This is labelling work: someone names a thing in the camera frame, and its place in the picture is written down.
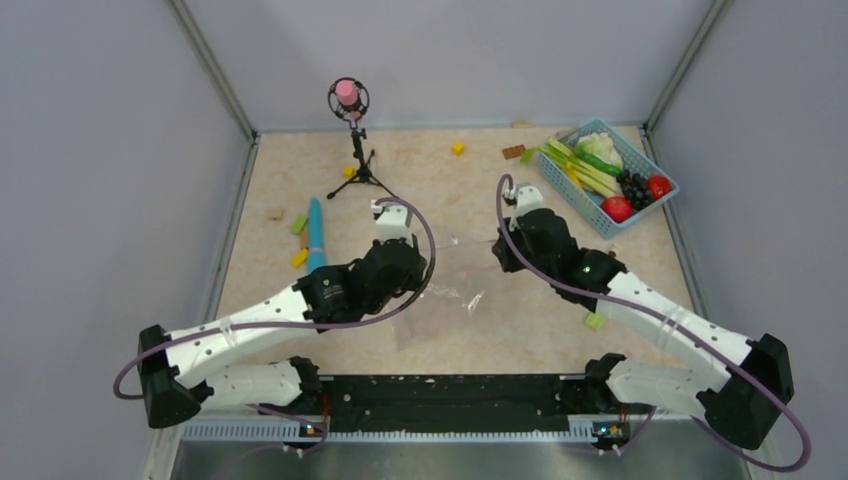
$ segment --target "pink microphone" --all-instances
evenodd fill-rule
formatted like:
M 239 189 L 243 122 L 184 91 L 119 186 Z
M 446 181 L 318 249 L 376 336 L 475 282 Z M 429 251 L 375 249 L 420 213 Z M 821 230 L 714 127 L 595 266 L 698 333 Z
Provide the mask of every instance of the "pink microphone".
M 352 81 L 341 80 L 336 84 L 336 97 L 342 105 L 352 107 L 359 100 L 359 92 L 356 91 L 356 85 Z
M 337 117 L 355 125 L 368 111 L 370 98 L 368 90 L 356 79 L 343 77 L 333 82 L 327 102 Z

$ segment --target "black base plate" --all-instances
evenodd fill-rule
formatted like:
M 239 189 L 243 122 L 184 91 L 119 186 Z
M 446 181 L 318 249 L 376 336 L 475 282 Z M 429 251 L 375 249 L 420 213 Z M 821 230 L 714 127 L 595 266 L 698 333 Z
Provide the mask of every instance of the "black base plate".
M 322 400 L 306 415 L 329 414 L 334 432 L 556 432 L 568 416 L 618 414 L 621 405 L 586 400 L 583 375 L 337 375 L 321 377 Z M 285 408 L 268 408 L 286 412 Z M 630 405 L 633 414 L 645 405 Z

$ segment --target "red tomato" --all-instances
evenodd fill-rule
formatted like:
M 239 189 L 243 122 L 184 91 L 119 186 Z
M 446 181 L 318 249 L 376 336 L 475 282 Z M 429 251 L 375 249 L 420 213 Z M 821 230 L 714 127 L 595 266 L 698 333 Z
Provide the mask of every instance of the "red tomato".
M 610 197 L 601 204 L 601 210 L 615 223 L 622 223 L 633 215 L 633 207 L 624 197 Z
M 674 187 L 671 185 L 671 182 L 662 175 L 654 175 L 648 179 L 648 190 L 651 191 L 651 196 L 654 197 L 654 200 L 664 197 L 672 189 Z

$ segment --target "tripod stand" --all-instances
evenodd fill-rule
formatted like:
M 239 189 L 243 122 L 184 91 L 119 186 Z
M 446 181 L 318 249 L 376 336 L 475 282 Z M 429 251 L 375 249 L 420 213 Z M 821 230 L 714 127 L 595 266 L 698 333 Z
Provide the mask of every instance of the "tripod stand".
M 343 184 L 339 186 L 339 188 L 333 190 L 332 192 L 327 194 L 327 200 L 332 199 L 339 193 L 344 187 L 351 185 L 353 183 L 367 183 L 368 185 L 374 185 L 382 188 L 383 190 L 389 192 L 389 195 L 395 196 L 391 190 L 389 190 L 385 185 L 380 183 L 377 180 L 377 177 L 371 173 L 371 158 L 374 157 L 374 149 L 371 149 L 371 154 L 368 155 L 368 160 L 365 159 L 365 153 L 362 151 L 362 139 L 367 139 L 368 137 L 365 135 L 365 129 L 359 130 L 356 128 L 356 124 L 353 124 L 350 130 L 350 138 L 353 140 L 353 158 L 359 161 L 359 168 L 356 169 L 356 173 L 347 180 Z

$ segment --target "green block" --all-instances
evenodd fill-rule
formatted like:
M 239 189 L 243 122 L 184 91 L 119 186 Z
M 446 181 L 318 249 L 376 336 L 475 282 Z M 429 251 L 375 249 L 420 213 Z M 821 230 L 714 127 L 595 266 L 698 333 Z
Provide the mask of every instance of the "green block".
M 300 235 L 300 232 L 306 227 L 306 222 L 309 221 L 309 218 L 306 215 L 299 215 L 297 220 L 292 224 L 292 233 L 295 235 Z
M 590 313 L 589 316 L 586 317 L 586 321 L 584 321 L 583 323 L 585 323 L 587 327 L 597 332 L 601 329 L 601 327 L 604 326 L 604 322 L 606 321 L 607 319 L 604 318 L 603 315 L 599 315 L 597 313 Z

